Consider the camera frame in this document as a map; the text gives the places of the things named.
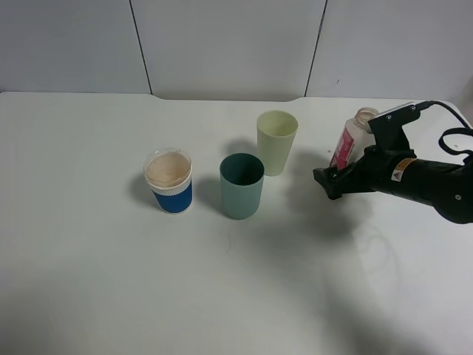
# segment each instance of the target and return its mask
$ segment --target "dark green cup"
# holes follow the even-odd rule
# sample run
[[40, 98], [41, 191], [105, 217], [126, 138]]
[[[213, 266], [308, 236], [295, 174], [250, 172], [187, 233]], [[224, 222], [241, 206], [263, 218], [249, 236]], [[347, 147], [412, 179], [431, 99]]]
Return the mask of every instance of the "dark green cup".
[[231, 218], [243, 220], [259, 207], [265, 166], [260, 159], [247, 153], [226, 157], [220, 164], [222, 208]]

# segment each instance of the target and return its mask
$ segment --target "black cable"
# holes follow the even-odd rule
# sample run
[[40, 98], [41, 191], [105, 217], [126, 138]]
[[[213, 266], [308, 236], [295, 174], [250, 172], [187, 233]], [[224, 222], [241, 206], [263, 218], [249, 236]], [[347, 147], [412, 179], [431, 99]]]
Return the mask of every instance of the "black cable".
[[454, 115], [459, 122], [463, 125], [463, 127], [458, 128], [451, 128], [446, 130], [438, 140], [438, 145], [442, 148], [444, 152], [449, 153], [450, 155], [459, 155], [459, 154], [467, 154], [469, 157], [473, 156], [473, 151], [469, 149], [465, 149], [462, 151], [454, 150], [446, 145], [445, 140], [443, 139], [447, 135], [469, 135], [473, 137], [473, 129], [465, 122], [465, 120], [456, 112], [453, 108], [449, 105], [443, 103], [442, 101], [424, 101], [416, 104], [415, 106], [420, 110], [428, 109], [433, 105], [442, 106], [444, 109], [447, 109], [452, 115]]
[[458, 112], [456, 112], [453, 108], [451, 108], [449, 105], [443, 103], [442, 101], [424, 101], [424, 102], [421, 102], [421, 104], [425, 104], [422, 105], [423, 107], [427, 108], [427, 107], [431, 107], [433, 105], [438, 105], [438, 106], [442, 106], [444, 109], [447, 109], [452, 115], [454, 115], [458, 120], [459, 122], [463, 125], [463, 127], [465, 128], [468, 128], [468, 129], [471, 129], [471, 127], [465, 122], [465, 120], [458, 114]]

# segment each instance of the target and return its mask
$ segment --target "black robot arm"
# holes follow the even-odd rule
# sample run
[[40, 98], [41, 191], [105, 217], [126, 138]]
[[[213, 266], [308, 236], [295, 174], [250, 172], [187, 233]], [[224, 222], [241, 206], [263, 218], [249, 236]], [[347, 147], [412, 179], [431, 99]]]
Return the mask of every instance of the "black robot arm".
[[473, 222], [473, 152], [455, 151], [443, 141], [446, 135], [473, 137], [473, 130], [455, 112], [462, 128], [449, 129], [439, 144], [446, 152], [467, 154], [464, 165], [418, 159], [409, 147], [402, 126], [417, 120], [420, 111], [437, 104], [424, 101], [383, 112], [369, 123], [376, 145], [368, 146], [364, 156], [342, 170], [336, 166], [313, 170], [313, 176], [331, 200], [356, 192], [384, 192], [433, 206], [454, 223]]

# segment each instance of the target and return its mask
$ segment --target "bottle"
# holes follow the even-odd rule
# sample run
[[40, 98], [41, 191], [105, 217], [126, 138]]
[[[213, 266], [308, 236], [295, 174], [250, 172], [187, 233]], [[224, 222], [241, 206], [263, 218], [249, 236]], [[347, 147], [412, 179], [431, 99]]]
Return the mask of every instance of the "bottle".
[[343, 169], [361, 158], [367, 146], [375, 144], [375, 137], [368, 121], [378, 113], [376, 109], [363, 107], [358, 110], [354, 118], [345, 122], [330, 166], [336, 166], [338, 170]]

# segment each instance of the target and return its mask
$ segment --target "pink bottle label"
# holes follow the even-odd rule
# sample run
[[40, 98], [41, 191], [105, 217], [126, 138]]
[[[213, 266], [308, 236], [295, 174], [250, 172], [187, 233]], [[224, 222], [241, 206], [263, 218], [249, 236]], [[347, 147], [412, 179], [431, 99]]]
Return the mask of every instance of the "pink bottle label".
[[335, 153], [333, 153], [330, 166], [336, 166], [338, 170], [346, 168], [354, 145], [353, 137], [345, 128], [341, 134], [340, 141], [338, 141]]

